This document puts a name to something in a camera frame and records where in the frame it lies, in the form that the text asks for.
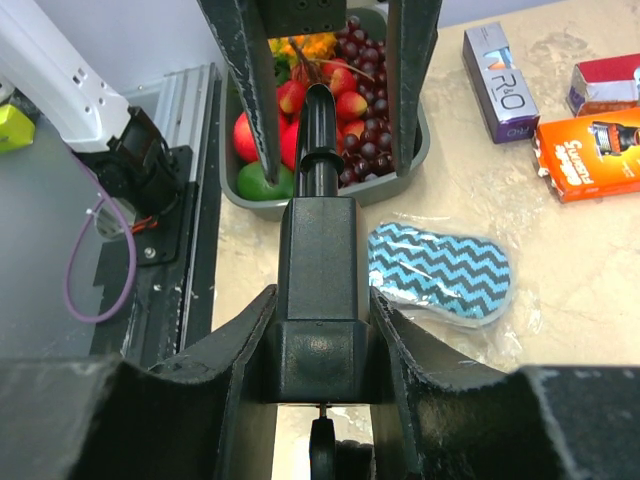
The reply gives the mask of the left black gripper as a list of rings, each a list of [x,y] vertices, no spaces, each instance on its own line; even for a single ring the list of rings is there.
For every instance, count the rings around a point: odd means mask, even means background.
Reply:
[[[240,95],[265,178],[275,185],[280,130],[267,37],[341,30],[346,25],[346,1],[210,0],[199,5]],[[387,88],[392,155],[399,177],[411,169],[420,93],[438,38],[441,6],[440,0],[388,3]]]

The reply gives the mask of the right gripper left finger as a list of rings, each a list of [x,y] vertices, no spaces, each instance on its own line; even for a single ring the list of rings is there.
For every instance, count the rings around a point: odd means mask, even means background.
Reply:
[[[1,364],[5,479],[267,479],[277,408],[263,390],[266,287],[149,370],[117,355]]]

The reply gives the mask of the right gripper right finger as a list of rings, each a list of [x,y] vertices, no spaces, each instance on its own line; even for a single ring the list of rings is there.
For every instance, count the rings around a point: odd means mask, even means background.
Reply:
[[[476,362],[371,296],[381,479],[635,479],[639,371]]]

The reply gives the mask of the black handled key bunch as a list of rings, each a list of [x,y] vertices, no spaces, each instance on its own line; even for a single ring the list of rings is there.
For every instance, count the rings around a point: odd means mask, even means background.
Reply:
[[[319,404],[309,439],[310,478],[371,479],[373,447],[354,440],[337,440],[334,422],[327,416],[328,406]]]

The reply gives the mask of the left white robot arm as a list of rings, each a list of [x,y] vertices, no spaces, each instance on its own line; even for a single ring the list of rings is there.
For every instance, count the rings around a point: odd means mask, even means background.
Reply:
[[[230,69],[270,182],[280,147],[272,38],[332,32],[343,1],[204,1],[201,10]],[[398,175],[409,172],[419,94],[438,37],[437,1],[393,1],[386,30],[387,81]],[[142,216],[162,215],[181,195],[163,135],[109,87],[33,1],[1,5],[1,72],[53,124],[106,195]]]

